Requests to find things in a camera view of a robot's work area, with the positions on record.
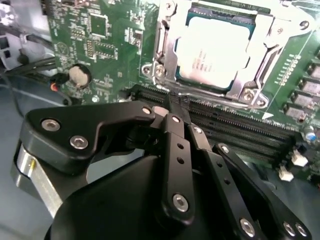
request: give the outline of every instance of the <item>motherboard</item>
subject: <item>motherboard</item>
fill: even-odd
[[[135,85],[320,142],[320,1],[45,0],[61,86],[83,104]],[[320,175],[304,167],[302,178]]]

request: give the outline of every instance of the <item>cpu socket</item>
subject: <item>cpu socket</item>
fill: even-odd
[[[264,85],[289,38],[316,27],[288,1],[161,0],[153,62],[141,72],[163,90],[263,109]]]

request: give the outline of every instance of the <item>capacitor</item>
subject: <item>capacitor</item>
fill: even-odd
[[[315,129],[313,126],[304,127],[303,133],[304,133],[305,139],[307,139],[308,141],[313,142],[317,138],[315,134]]]

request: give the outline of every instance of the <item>black ram slot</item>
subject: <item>black ram slot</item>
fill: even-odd
[[[122,91],[125,97],[151,106],[161,106],[165,91],[135,85]],[[197,101],[191,101],[191,121],[201,127],[211,144],[223,142],[239,154],[258,160],[279,162],[290,155],[298,132],[264,123],[242,115],[226,112]]]

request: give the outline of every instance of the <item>metal bracket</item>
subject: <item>metal bracket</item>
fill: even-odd
[[[30,155],[24,146],[20,147],[16,167],[33,183],[52,218],[67,197],[88,184],[86,172],[78,176],[60,173]]]

